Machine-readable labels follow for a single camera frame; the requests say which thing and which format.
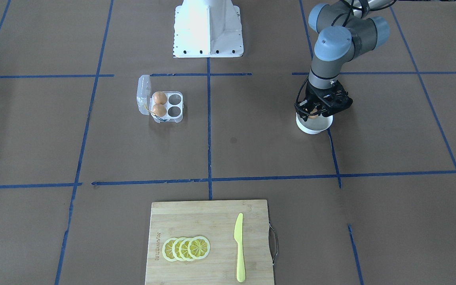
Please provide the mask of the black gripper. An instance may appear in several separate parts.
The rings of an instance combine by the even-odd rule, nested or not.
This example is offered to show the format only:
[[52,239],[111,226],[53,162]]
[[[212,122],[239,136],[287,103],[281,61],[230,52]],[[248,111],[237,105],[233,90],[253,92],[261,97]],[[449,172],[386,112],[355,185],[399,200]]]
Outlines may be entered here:
[[314,87],[308,80],[302,83],[294,103],[296,114],[302,119],[309,116],[329,117],[348,109],[353,99],[340,81],[327,89]]

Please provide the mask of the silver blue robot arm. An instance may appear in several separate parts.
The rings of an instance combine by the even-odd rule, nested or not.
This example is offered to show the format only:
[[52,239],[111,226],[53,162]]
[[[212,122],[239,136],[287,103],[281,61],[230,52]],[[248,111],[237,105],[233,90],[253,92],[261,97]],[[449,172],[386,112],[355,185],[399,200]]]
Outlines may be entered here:
[[313,7],[308,23],[318,38],[309,76],[302,85],[304,99],[296,99],[294,103],[297,117],[303,121],[330,117],[352,105],[353,99],[338,80],[342,66],[388,40],[387,21],[369,14],[394,3],[394,0],[339,0],[332,5],[320,3]]

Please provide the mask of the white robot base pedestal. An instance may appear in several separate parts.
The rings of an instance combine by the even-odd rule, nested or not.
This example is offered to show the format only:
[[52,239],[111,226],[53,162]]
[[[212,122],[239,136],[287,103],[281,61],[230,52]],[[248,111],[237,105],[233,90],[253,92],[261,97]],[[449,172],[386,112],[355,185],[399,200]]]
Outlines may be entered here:
[[174,13],[173,57],[242,57],[241,11],[231,0],[184,0]]

